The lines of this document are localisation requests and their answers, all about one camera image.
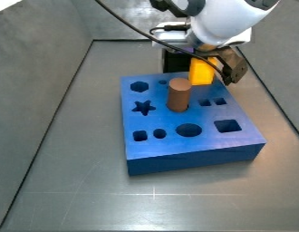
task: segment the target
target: wooden cylinder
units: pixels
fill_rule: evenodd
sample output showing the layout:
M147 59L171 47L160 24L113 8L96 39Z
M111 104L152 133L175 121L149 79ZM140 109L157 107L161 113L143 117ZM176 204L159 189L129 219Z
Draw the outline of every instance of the wooden cylinder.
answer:
M183 112L188 109L191 82L185 78L173 78L169 81L167 107L175 112Z

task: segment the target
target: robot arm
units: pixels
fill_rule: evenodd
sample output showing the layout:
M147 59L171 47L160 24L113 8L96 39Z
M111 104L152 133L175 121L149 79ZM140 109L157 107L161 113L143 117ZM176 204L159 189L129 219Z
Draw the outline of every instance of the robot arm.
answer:
M195 54L204 58L216 57L224 65L224 84L237 83L248 71L248 64L231 46L251 41L252 26L271 13L279 0L149 1L159 10L169 10L176 17L188 19L188 23L160 24L155 37L176 47L192 47Z
M252 26L277 3L279 0L151 0L159 10L171 10L176 17L189 17L185 41L201 52L249 42Z

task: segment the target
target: rectangular hole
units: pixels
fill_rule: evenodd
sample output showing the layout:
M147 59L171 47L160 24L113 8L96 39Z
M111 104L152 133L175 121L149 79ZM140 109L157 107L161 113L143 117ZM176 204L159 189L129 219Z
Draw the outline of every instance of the rectangular hole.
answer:
M200 106L211 106L211 101L208 99L200 99L199 100Z
M148 140L148 134L144 130L135 131L133 136L135 136L135 141Z
M241 127L236 120L215 121L215 127L217 128L220 133L241 131Z
M224 98L215 98L213 101L216 105L227 105L227 101Z

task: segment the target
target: shape sorter block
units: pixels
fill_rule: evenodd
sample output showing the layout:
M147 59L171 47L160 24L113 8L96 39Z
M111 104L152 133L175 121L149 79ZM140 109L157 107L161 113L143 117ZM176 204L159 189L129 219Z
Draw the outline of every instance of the shape sorter block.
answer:
M267 140L224 84L193 86L188 110L167 108L168 83L188 72L121 78L129 175L252 160Z

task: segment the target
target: gray wall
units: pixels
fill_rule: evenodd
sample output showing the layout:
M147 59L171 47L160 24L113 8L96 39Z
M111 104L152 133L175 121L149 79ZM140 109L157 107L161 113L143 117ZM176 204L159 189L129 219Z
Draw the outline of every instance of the gray wall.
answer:
M96 3L95 0L72 0L93 38L97 40L144 39ZM103 0L111 9L144 32L159 23L181 21L169 12L152 8L149 0Z
M240 49L299 130L299 1L281 0Z
M69 0L0 13L0 225L91 43Z

